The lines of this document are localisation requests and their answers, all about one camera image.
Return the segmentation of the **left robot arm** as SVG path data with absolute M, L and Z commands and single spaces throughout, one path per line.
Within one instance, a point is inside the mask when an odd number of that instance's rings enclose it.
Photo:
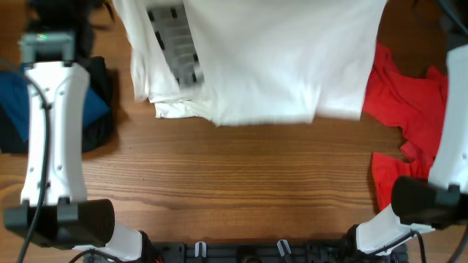
M 108 199 L 89 200 L 82 171 L 82 122 L 90 74 L 75 55 L 71 31 L 25 33 L 19 42 L 27 81 L 28 171 L 20 206 L 4 211 L 4 225 L 23 237 L 18 261 L 34 243 L 76 249 L 114 262 L 144 262 L 145 238 L 116 222 Z

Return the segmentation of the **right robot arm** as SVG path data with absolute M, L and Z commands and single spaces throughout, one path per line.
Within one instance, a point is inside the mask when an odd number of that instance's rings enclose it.
M 467 224 L 467 3 L 440 1 L 450 41 L 446 75 L 403 76 L 379 46 L 364 110 L 405 137 L 404 161 L 375 153 L 371 173 L 380 212 L 343 237 L 342 261 L 390 255 L 427 232 Z

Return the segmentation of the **white t-shirt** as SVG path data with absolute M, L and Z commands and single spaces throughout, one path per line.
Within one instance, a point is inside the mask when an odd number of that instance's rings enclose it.
M 115 1 L 135 98 L 218 126 L 357 120 L 385 0 Z

